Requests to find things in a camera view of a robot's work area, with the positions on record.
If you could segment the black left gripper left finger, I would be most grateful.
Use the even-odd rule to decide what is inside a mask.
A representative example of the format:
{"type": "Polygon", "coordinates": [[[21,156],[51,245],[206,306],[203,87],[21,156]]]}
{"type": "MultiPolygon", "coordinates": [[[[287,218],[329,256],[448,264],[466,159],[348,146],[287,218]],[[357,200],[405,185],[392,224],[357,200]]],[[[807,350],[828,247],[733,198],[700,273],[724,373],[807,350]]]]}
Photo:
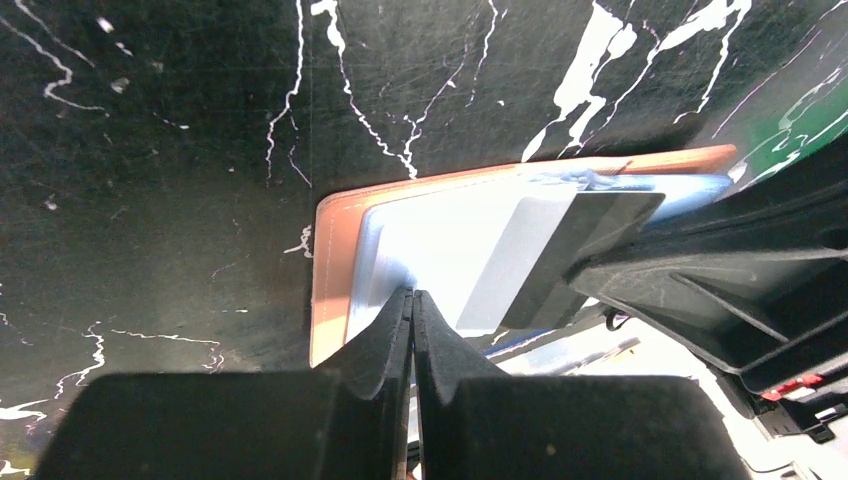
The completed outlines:
{"type": "Polygon", "coordinates": [[[402,479],[408,289],[321,365],[96,379],[40,457],[39,479],[402,479]]]}

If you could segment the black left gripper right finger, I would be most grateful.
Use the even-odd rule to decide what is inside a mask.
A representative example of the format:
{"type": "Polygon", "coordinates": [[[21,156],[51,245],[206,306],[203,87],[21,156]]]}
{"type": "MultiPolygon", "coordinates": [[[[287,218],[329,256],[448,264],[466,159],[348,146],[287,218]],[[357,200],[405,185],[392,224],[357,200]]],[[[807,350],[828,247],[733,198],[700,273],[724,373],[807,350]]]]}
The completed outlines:
{"type": "Polygon", "coordinates": [[[677,376],[515,376],[413,295],[427,479],[744,479],[721,415],[677,376]]]}

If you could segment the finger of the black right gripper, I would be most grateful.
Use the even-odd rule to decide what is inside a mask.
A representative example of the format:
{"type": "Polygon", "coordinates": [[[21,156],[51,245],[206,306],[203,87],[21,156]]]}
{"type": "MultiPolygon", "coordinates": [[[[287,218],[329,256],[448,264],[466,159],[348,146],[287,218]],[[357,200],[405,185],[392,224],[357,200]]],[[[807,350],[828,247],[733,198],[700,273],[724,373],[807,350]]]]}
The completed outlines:
{"type": "Polygon", "coordinates": [[[847,253],[847,135],[692,214],[647,231],[662,254],[847,253]]]}

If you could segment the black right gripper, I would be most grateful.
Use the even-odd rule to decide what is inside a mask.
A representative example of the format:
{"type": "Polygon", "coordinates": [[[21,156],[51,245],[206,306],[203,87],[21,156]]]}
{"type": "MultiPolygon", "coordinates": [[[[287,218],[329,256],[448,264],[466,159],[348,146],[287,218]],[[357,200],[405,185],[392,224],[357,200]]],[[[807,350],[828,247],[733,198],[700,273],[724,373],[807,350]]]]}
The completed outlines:
{"type": "Polygon", "coordinates": [[[668,224],[581,261],[568,283],[738,376],[760,394],[724,373],[718,387],[768,437],[836,439],[831,424],[847,417],[847,372],[833,372],[847,363],[845,206],[668,224]]]}

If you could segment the grey striped credit card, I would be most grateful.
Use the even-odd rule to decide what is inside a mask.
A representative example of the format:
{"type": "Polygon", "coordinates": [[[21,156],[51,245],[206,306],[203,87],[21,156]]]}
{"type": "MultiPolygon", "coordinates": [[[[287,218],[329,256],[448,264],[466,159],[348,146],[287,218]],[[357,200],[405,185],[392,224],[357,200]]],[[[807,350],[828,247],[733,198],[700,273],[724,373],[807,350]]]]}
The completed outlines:
{"type": "Polygon", "coordinates": [[[565,278],[576,263],[635,237],[665,196],[581,192],[570,204],[520,201],[456,321],[478,336],[497,327],[561,328],[587,297],[565,278]]]}

